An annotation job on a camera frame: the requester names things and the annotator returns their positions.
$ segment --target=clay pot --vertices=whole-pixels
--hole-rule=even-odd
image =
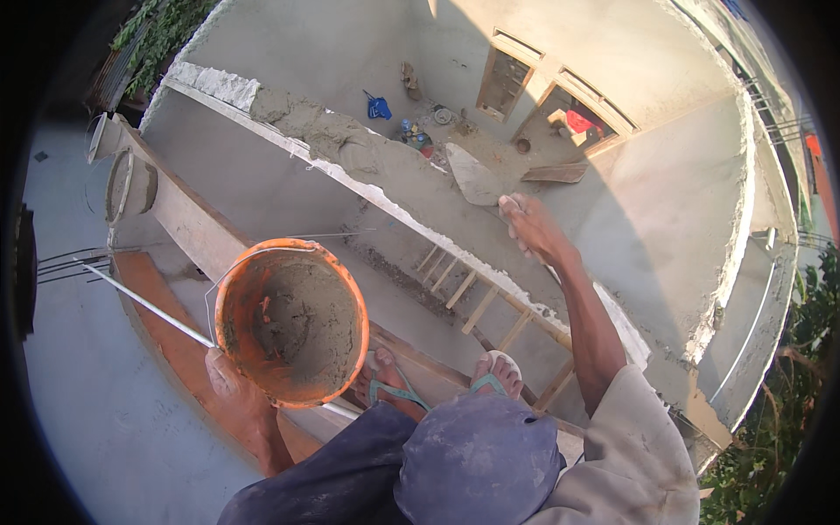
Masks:
[[[531,141],[528,139],[519,139],[517,140],[517,151],[523,155],[525,155],[528,151],[531,150]]]

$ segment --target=wooden window frame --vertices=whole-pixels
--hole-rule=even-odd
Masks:
[[[599,140],[597,143],[581,151],[580,155],[578,155],[574,160],[570,160],[570,162],[577,162],[584,157],[591,157],[609,150],[610,148],[621,144],[627,140],[627,137],[639,131],[638,126],[627,118],[624,113],[621,113],[621,111],[616,108],[615,104],[610,102],[606,97],[598,92],[598,90],[577,76],[574,72],[566,67],[563,67],[560,71],[558,71],[557,76],[549,83],[549,86],[546,88],[543,95],[537,100],[537,103],[531,110],[531,113],[529,113],[525,120],[522,121],[522,124],[519,125],[519,129],[517,129],[517,132],[513,134],[513,137],[511,138],[511,144],[516,143],[519,135],[521,135],[525,130],[525,126],[531,122],[531,118],[533,118],[534,114],[539,111],[540,107],[549,95],[551,95],[551,92],[555,87],[560,87],[568,92],[572,97],[577,99],[578,102],[585,105],[594,114],[598,115],[598,117],[600,117],[601,120],[603,120],[615,132],[615,134],[606,137],[603,140]]]
[[[515,39],[508,33],[504,33],[505,36],[511,39]],[[525,78],[522,79],[522,84],[519,86],[519,91],[517,92],[516,96],[511,101],[511,108],[507,112],[507,115],[502,115],[501,113],[497,112],[495,109],[490,108],[489,106],[487,109],[484,109],[481,106],[481,101],[484,99],[485,93],[487,91],[487,81],[490,79],[490,76],[493,74],[493,65],[496,63],[496,54],[501,51],[502,53],[507,53],[508,55],[512,56],[516,60],[519,60],[524,65],[528,66],[528,73],[525,75]],[[513,109],[517,106],[519,102],[519,98],[525,92],[525,87],[531,81],[531,77],[533,76],[534,72],[537,70],[536,66],[534,65],[534,60],[525,56],[520,50],[508,45],[502,45],[500,42],[495,40],[491,40],[490,42],[490,52],[487,55],[487,64],[484,67],[484,76],[481,78],[481,88],[478,91],[478,98],[475,100],[475,108],[484,113],[485,115],[489,115],[491,118],[496,120],[499,123],[507,123],[507,120],[511,117],[513,113]]]

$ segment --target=knee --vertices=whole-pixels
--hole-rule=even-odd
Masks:
[[[270,503],[265,500],[265,490],[260,483],[246,486],[237,492],[224,506],[219,516],[218,525],[261,525],[268,523],[271,511]]]

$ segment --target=wet cement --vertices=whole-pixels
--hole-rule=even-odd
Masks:
[[[306,142],[313,157],[341,165],[355,180],[382,188],[419,223],[506,272],[532,302],[547,305],[568,323],[559,286],[539,263],[522,256],[497,210],[467,202],[453,176],[437,170],[419,151],[282,90],[261,87],[250,106],[250,117]]]
[[[252,332],[265,360],[290,366],[294,381],[340,387],[352,368],[353,297],[335,271],[314,261],[296,260],[272,272]]]

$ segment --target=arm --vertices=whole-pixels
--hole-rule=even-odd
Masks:
[[[276,476],[294,465],[277,427],[277,409],[257,385],[245,379],[219,349],[207,351],[204,365],[213,391],[227,405],[225,409],[241,418],[243,445],[256,455],[265,477]]]
[[[510,219],[510,235],[527,257],[536,255],[560,277],[569,310],[575,373],[586,412],[592,417],[606,389],[627,364],[622,342],[584,270],[580,252],[566,238],[545,206],[520,193],[499,198]]]

